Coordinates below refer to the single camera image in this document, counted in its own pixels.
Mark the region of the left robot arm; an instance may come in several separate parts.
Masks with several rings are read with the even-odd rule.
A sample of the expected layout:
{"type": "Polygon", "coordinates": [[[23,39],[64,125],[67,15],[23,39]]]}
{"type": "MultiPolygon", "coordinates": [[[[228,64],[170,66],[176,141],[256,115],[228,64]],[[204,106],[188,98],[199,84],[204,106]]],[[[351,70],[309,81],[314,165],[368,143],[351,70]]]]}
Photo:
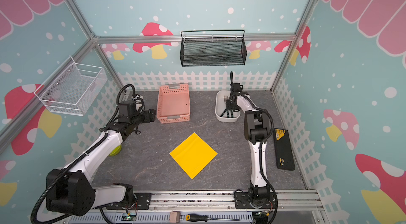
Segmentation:
{"type": "Polygon", "coordinates": [[[46,189],[35,203],[30,221],[39,224],[38,213],[42,205],[60,217],[50,224],[70,216],[84,216],[96,208],[118,204],[132,208],[137,200],[130,184],[115,183],[93,188],[90,179],[114,149],[132,134],[138,134],[141,124],[156,120],[156,110],[146,109],[143,99],[123,101],[117,106],[117,115],[102,128],[100,137],[82,154],[62,169],[53,169],[46,177],[46,189]]]}

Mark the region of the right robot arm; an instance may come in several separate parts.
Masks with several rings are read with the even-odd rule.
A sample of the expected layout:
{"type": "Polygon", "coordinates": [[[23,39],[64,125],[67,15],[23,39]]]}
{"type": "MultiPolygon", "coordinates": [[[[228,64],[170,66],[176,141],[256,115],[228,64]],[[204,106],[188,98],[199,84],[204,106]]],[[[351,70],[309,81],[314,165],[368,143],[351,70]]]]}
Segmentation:
{"type": "Polygon", "coordinates": [[[273,118],[270,113],[258,107],[251,99],[243,85],[234,82],[234,74],[230,72],[230,95],[226,107],[234,112],[244,113],[244,136],[251,153],[251,177],[248,198],[253,208],[269,205],[273,209],[278,206],[277,193],[266,175],[266,146],[274,130],[273,118]]]}

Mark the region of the spoon with teal handle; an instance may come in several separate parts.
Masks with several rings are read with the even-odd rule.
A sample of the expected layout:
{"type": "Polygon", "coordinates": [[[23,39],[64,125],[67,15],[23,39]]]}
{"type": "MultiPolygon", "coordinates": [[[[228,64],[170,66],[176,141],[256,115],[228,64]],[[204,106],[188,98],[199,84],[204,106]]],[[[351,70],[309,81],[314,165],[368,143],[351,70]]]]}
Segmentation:
{"type": "Polygon", "coordinates": [[[225,114],[227,114],[227,117],[229,118],[228,109],[224,109],[224,111],[221,114],[221,117],[223,117],[225,114]]]}

